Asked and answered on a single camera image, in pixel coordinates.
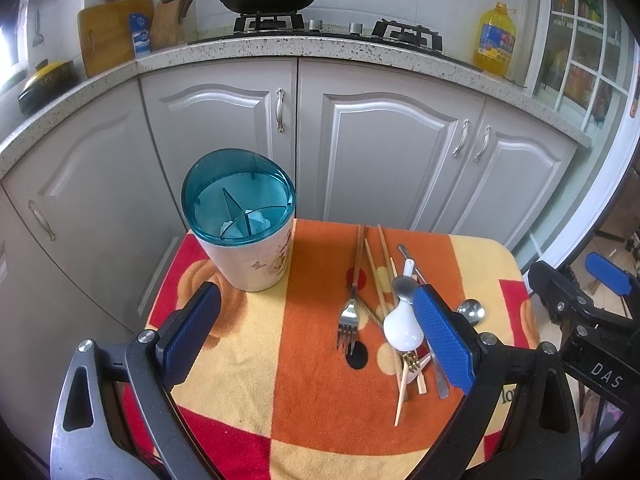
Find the gas stove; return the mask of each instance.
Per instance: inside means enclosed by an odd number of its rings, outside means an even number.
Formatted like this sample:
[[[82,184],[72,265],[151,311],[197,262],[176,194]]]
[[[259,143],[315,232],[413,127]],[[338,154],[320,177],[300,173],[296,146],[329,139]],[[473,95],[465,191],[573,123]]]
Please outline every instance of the gas stove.
[[[309,30],[305,28],[302,15],[293,12],[290,14],[241,14],[236,18],[234,32],[226,36],[206,38],[204,40],[191,41],[189,44],[206,43],[215,40],[229,40],[233,38],[254,38],[256,36],[310,36],[315,38],[337,38],[341,40],[357,40],[367,43],[384,44],[421,52],[439,59],[465,66],[477,72],[481,70],[469,63],[460,61],[442,53],[442,37],[434,30],[421,25],[408,25],[394,20],[380,20],[376,23],[371,34],[361,34],[359,23],[351,23],[349,30],[356,32],[330,32],[327,30]]]

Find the stove knob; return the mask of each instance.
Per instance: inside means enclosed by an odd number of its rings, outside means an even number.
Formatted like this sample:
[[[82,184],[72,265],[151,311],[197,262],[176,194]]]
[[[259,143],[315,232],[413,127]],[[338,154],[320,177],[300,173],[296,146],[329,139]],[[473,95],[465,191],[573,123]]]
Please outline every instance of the stove knob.
[[[309,30],[322,30],[322,20],[309,20]]]
[[[349,34],[353,34],[354,36],[362,34],[362,23],[351,22],[349,24]]]

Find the blue gripper pad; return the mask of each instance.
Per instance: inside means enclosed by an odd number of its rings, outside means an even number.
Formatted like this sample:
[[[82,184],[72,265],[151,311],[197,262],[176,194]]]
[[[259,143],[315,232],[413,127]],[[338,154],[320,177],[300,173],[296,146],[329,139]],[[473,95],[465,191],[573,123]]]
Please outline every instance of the blue gripper pad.
[[[631,294],[631,281],[628,274],[604,256],[600,256],[598,253],[587,254],[584,267],[591,276],[600,280],[613,293],[619,296]]]
[[[447,379],[468,395],[476,377],[471,352],[424,286],[414,295],[414,314]]]
[[[158,330],[156,361],[164,388],[170,392],[183,383],[213,324],[218,319],[222,298],[217,285],[203,283],[187,305],[172,312]]]

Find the gas burner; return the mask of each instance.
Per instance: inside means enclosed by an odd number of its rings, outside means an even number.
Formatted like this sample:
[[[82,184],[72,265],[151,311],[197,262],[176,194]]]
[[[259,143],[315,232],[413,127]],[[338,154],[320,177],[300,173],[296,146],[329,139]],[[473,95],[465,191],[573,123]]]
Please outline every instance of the gas burner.
[[[392,30],[385,39],[396,40],[399,43],[407,43],[423,47],[428,50],[442,52],[442,37],[434,30],[429,30],[421,25],[407,25],[394,20],[380,20],[373,28],[372,36],[384,38],[389,27],[399,28]]]
[[[246,21],[251,18],[253,20],[249,22],[249,27],[247,28]],[[302,14],[298,14],[297,12],[291,12],[289,14],[261,14],[260,12],[256,12],[255,14],[240,14],[240,17],[236,18],[234,32],[300,30],[304,28],[305,22],[302,19]]]

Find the colorful tablecloth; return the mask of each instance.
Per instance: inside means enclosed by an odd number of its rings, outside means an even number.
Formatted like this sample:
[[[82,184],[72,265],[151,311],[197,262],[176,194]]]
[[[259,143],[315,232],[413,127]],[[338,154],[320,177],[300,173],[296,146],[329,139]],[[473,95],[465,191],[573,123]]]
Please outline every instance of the colorful tablecloth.
[[[262,292],[234,289],[188,233],[164,279],[148,318],[158,328],[183,307],[206,280],[222,292],[222,312],[175,402],[204,451],[229,480],[403,479],[444,428],[462,391],[447,399],[436,392],[427,366],[428,392],[415,383],[394,427],[398,386],[392,349],[380,329],[360,313],[358,339],[369,352],[361,370],[335,350],[340,311],[348,299],[357,226],[297,220],[290,266]],[[505,344],[535,348],[538,331],[513,257],[482,238],[385,230],[390,254],[401,267],[404,243],[425,277],[455,308],[465,298],[481,301],[479,329]],[[378,275],[390,303],[385,260],[377,229],[367,231]],[[378,305],[363,257],[360,295]],[[513,397],[505,386],[481,446],[470,465],[492,452]],[[139,445],[152,451],[130,393],[125,408]]]

